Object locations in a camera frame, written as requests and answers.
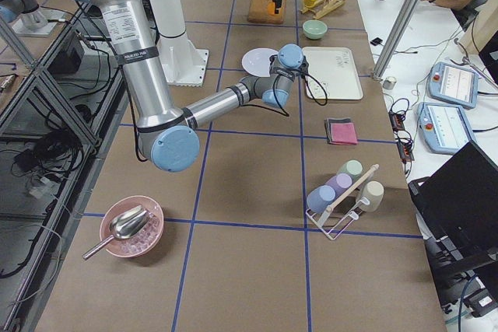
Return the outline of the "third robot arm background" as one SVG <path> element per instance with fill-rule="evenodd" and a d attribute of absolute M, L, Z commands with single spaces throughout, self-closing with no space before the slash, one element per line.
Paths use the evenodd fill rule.
<path fill-rule="evenodd" d="M 37 0 L 1 0 L 1 17 L 11 23 L 21 15 L 34 14 L 39 8 Z"/>

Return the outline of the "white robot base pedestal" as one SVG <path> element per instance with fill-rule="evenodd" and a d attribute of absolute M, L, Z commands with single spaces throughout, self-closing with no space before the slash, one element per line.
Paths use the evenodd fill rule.
<path fill-rule="evenodd" d="M 159 33 L 156 46 L 167 82 L 172 86 L 201 86 L 209 51 L 190 41 L 181 0 L 149 0 Z"/>

